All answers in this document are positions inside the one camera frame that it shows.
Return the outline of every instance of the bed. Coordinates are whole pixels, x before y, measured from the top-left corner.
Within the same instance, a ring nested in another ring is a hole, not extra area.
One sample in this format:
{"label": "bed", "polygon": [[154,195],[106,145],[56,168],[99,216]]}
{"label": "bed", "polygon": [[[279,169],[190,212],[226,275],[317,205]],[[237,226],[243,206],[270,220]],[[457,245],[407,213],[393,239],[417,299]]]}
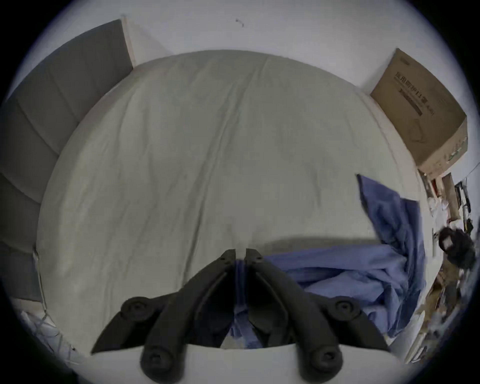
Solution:
{"label": "bed", "polygon": [[391,122],[294,60],[222,50],[139,65],[59,154],[34,242],[47,311],[84,354],[123,301],[178,290],[226,249],[378,242],[358,173],[420,202],[423,297],[439,269],[426,193]]}

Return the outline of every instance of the gray upholstered headboard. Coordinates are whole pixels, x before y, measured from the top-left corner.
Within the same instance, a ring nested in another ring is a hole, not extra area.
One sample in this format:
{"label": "gray upholstered headboard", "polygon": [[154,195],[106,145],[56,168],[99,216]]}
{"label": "gray upholstered headboard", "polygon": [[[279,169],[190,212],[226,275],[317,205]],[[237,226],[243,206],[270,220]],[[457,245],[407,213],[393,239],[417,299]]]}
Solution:
{"label": "gray upholstered headboard", "polygon": [[45,188],[87,112],[132,70],[120,20],[87,31],[38,64],[0,109],[0,273],[14,297],[40,300],[32,250]]}

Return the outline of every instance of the cardboard box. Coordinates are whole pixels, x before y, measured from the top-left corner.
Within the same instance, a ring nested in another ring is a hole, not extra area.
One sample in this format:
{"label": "cardboard box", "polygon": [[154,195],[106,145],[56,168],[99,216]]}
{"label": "cardboard box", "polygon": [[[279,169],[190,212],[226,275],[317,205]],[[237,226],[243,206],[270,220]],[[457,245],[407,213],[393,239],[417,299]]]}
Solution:
{"label": "cardboard box", "polygon": [[452,221],[459,220],[461,218],[460,212],[458,211],[458,198],[455,191],[455,185],[453,184],[452,174],[449,173],[446,176],[442,177],[442,182],[445,187],[445,195],[448,201],[448,210],[450,212],[450,219]]}
{"label": "cardboard box", "polygon": [[430,180],[467,151],[467,116],[438,79],[397,49],[372,92]]}

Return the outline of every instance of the blue blanket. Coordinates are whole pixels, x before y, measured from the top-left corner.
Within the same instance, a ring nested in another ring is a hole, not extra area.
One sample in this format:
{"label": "blue blanket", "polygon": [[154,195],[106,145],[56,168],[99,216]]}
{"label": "blue blanket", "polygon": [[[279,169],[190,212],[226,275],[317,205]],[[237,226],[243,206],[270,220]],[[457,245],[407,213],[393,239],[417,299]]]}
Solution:
{"label": "blue blanket", "polygon": [[[358,175],[363,207],[381,245],[349,245],[267,256],[307,292],[357,299],[382,333],[396,336],[409,323],[424,287],[425,250],[418,202]],[[237,261],[237,306],[231,329],[247,348],[260,343],[248,322],[243,261]]]}

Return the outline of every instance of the white wall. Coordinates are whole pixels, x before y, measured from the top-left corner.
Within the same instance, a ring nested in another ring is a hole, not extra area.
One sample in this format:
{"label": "white wall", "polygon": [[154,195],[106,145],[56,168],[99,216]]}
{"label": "white wall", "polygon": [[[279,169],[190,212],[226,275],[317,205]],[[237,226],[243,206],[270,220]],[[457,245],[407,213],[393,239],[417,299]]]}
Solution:
{"label": "white wall", "polygon": [[245,49],[296,59],[370,92],[395,48],[431,71],[468,116],[468,151],[455,183],[480,161],[480,119],[466,79],[437,32],[397,0],[80,0],[35,43],[12,89],[49,53],[127,15],[137,63],[203,49]]}

